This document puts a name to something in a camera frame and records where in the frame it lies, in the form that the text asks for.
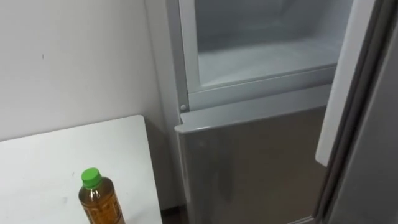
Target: white table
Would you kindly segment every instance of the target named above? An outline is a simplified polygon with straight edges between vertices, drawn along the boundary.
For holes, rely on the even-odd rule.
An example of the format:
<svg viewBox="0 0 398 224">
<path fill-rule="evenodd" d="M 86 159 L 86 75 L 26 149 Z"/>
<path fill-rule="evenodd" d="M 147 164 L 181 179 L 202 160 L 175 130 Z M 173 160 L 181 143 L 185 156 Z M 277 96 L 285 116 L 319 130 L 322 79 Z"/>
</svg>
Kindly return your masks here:
<svg viewBox="0 0 398 224">
<path fill-rule="evenodd" d="M 112 179 L 126 223 L 162 223 L 142 116 L 0 142 L 0 153 L 0 223 L 88 223 L 88 167 Z"/>
</svg>

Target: plastic bottle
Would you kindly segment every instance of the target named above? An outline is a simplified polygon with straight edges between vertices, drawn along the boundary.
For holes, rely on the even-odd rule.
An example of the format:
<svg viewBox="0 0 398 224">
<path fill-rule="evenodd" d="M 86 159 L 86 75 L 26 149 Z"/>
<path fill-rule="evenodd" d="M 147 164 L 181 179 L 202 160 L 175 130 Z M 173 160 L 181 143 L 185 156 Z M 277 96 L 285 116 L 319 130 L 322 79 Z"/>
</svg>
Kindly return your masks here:
<svg viewBox="0 0 398 224">
<path fill-rule="evenodd" d="M 90 223 L 125 224 L 112 180 L 101 176 L 94 167 L 85 170 L 81 179 L 79 200 Z"/>
</svg>

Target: screw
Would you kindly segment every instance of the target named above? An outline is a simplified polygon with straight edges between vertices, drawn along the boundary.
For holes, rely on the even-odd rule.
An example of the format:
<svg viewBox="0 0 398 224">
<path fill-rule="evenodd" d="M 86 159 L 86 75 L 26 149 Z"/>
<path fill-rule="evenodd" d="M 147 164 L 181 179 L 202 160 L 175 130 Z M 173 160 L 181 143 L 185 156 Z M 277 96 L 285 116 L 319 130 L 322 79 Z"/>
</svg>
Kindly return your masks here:
<svg viewBox="0 0 398 224">
<path fill-rule="evenodd" d="M 186 109 L 187 109 L 187 106 L 186 106 L 186 105 L 181 105 L 181 106 L 180 106 L 180 110 L 185 111 Z"/>
</svg>

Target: green bottle cap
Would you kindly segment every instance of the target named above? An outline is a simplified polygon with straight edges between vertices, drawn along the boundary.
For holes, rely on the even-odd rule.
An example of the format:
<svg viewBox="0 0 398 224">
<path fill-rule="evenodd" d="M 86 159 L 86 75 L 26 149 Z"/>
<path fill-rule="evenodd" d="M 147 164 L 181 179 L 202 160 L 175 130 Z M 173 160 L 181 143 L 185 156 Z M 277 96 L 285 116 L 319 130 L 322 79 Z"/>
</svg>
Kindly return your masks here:
<svg viewBox="0 0 398 224">
<path fill-rule="evenodd" d="M 83 171 L 81 174 L 81 180 L 86 189 L 94 189 L 101 183 L 102 176 L 97 168 L 92 167 Z"/>
</svg>

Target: refrigerator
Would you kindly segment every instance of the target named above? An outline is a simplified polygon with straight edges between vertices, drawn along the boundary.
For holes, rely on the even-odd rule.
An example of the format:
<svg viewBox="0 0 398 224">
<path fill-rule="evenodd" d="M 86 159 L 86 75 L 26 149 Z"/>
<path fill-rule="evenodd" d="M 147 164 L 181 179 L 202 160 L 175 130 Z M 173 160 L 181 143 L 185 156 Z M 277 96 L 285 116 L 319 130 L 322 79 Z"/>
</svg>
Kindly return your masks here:
<svg viewBox="0 0 398 224">
<path fill-rule="evenodd" d="M 167 16 L 190 223 L 398 222 L 397 1 L 168 0 Z"/>
</svg>

